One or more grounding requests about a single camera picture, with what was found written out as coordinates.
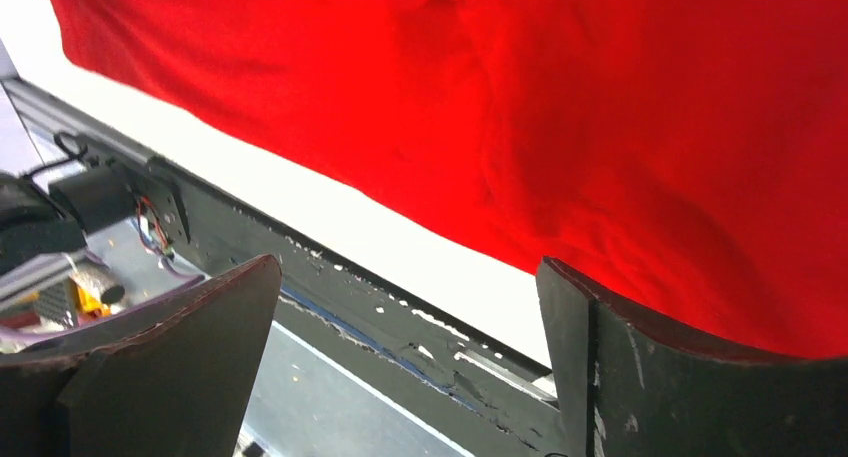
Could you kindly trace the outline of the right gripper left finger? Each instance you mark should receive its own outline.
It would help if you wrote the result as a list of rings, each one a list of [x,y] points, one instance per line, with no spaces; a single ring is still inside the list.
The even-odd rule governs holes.
[[[5,456],[230,456],[282,279],[256,257],[1,359]]]

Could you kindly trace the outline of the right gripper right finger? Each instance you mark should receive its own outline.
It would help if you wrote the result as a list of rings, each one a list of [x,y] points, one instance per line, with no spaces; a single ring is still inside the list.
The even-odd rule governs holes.
[[[763,351],[559,260],[536,285],[567,456],[843,456],[847,362]]]

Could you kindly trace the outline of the red t-shirt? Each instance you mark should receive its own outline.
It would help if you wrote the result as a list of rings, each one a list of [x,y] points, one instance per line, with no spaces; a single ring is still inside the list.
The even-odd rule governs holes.
[[[847,353],[847,0],[50,0],[75,65],[525,271]]]

